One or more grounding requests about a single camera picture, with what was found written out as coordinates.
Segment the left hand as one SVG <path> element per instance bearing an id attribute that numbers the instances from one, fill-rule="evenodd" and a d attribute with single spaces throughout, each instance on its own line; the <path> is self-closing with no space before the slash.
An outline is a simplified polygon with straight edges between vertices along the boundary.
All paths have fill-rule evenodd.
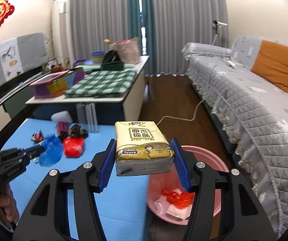
<path id="1" fill-rule="evenodd" d="M 19 212 L 10 185 L 5 185 L 0 191 L 0 221 L 18 223 Z"/>

